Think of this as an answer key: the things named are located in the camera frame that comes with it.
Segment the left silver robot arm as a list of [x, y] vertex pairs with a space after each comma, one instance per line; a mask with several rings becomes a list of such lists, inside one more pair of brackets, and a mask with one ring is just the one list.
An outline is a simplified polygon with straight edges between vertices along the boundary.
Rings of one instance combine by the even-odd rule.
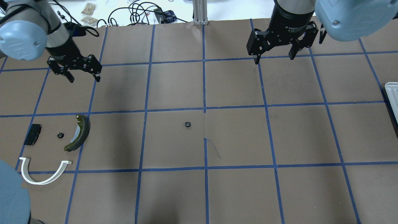
[[84, 57], [73, 37], [91, 34], [97, 30], [77, 22], [62, 23], [47, 0], [2, 0], [0, 48], [1, 57], [33, 61], [48, 51], [47, 65], [56, 75], [74, 82], [70, 70], [81, 70], [100, 81], [102, 65], [92, 54]]

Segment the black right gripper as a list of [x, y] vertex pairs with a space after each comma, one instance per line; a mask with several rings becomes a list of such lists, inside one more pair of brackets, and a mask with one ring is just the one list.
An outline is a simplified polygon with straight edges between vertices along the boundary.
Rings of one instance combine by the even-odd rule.
[[318, 33], [312, 21], [314, 5], [274, 5], [266, 31], [253, 29], [246, 44], [248, 55], [258, 65], [262, 54], [274, 47], [291, 45], [289, 58], [293, 60], [303, 48], [311, 47]]

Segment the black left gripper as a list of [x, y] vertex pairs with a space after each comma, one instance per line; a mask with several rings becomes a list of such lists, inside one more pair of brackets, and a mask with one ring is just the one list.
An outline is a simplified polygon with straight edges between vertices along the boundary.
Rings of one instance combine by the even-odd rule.
[[100, 82], [101, 63], [94, 55], [82, 56], [73, 39], [68, 39], [57, 47], [46, 47], [46, 50], [50, 54], [47, 64], [54, 74], [64, 76], [73, 83], [74, 77], [69, 71], [81, 70], [92, 74], [95, 81]]

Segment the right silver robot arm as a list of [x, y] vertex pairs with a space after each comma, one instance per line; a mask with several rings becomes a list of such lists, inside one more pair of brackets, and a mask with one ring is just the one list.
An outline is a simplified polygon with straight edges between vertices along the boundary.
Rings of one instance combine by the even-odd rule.
[[317, 35], [340, 42], [369, 36], [397, 18], [396, 0], [275, 0], [266, 31], [253, 29], [246, 44], [255, 64], [274, 47], [291, 45], [293, 60]]

